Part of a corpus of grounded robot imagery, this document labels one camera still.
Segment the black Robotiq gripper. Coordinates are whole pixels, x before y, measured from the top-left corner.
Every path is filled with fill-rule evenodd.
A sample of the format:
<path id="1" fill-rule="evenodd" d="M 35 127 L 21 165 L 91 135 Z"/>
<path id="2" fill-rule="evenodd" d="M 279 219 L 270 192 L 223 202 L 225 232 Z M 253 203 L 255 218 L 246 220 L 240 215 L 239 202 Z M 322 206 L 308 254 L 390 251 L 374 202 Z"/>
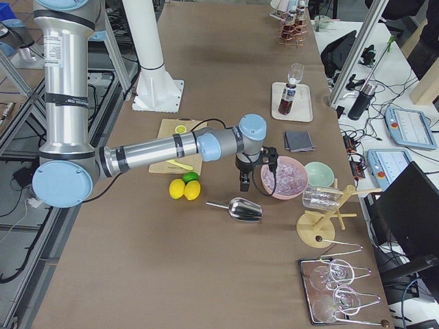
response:
<path id="1" fill-rule="evenodd" d="M 248 192 L 250 188 L 250 175 L 256 167 L 259 154 L 245 154 L 238 153 L 235 156 L 235 166 L 238 168 L 239 176 L 239 190 L 241 192 Z"/>

